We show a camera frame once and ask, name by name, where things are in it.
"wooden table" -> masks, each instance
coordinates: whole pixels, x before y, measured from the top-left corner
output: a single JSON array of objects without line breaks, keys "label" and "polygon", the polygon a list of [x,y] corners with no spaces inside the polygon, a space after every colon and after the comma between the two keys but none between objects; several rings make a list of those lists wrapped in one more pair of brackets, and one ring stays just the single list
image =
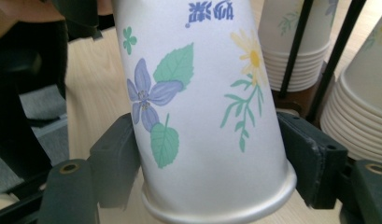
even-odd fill
[{"label": "wooden table", "polygon": [[[258,23],[263,0],[251,2]],[[332,28],[332,46],[350,2],[350,0],[339,1]],[[382,0],[367,1],[336,69],[336,75],[354,57],[381,15]],[[110,29],[105,31],[103,35],[104,38],[96,41],[82,39],[72,42],[69,47],[66,102],[71,159],[88,158],[89,149],[106,129],[119,116],[130,112],[116,31]],[[101,209],[102,223],[162,223],[154,219],[144,208],[141,202],[142,183],[143,176],[140,172],[135,181],[127,209],[124,212],[121,209]],[[340,207],[341,204],[338,203],[333,210],[313,210],[307,208],[299,194],[294,192],[290,200],[280,210],[253,223],[340,223],[338,219]]]}]

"wooden surface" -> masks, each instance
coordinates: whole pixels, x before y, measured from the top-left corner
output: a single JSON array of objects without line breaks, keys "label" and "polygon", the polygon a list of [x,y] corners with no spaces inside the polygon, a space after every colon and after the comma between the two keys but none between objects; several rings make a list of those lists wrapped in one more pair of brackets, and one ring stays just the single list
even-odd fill
[{"label": "wooden surface", "polygon": [[[253,0],[256,21],[261,16],[263,0]],[[339,33],[350,0],[340,0],[332,30],[332,46]],[[355,30],[349,40],[336,75],[354,57],[362,42],[382,15],[382,0],[367,1]],[[66,78],[68,133],[70,156],[86,159],[89,149],[121,115],[130,112],[125,89],[116,32],[103,33],[104,38],[92,41],[82,39],[69,47],[69,65]],[[135,181],[128,208],[101,210],[102,223],[154,224],[161,223],[149,215],[141,202],[143,176]],[[297,192],[279,211],[255,223],[339,223],[341,205],[333,210],[315,211],[307,208]]]}]

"black metal rod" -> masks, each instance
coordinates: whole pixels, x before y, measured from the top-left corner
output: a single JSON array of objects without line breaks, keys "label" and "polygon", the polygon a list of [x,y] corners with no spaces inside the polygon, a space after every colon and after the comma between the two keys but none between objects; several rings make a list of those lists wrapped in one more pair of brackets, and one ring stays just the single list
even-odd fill
[{"label": "black metal rod", "polygon": [[290,50],[286,73],[284,74],[283,82],[281,83],[281,89],[278,95],[279,98],[285,98],[287,95],[287,89],[290,84],[293,67],[295,66],[296,57],[298,56],[298,51],[304,37],[304,30],[306,28],[307,20],[313,6],[313,1],[314,0],[305,0],[304,5],[302,6],[301,16],[299,17],[298,27],[296,29],[295,37],[293,38],[293,43]]},{"label": "black metal rod", "polygon": [[313,102],[310,106],[310,110],[306,116],[306,120],[313,122],[316,119],[319,107],[324,99],[325,93],[330,85],[331,79],[334,75],[336,66],[342,56],[347,41],[353,31],[353,28],[357,22],[358,17],[361,14],[362,8],[365,5],[366,0],[352,0],[345,20],[342,24],[339,36],[336,39],[335,46],[333,47],[330,60],[327,63],[327,67],[322,75],[318,90],[316,91]]}]

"gray fabric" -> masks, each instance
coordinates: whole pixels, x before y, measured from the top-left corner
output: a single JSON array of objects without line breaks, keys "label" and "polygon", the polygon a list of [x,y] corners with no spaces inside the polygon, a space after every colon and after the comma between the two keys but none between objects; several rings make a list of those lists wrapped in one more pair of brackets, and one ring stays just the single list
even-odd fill
[{"label": "gray fabric", "polygon": [[[55,86],[33,91],[21,96],[24,112],[29,119],[54,119],[66,113],[65,100]],[[49,129],[50,132],[38,137],[39,143],[55,165],[69,158],[68,131],[66,123]],[[22,182],[0,159],[0,192],[15,187]]]}]

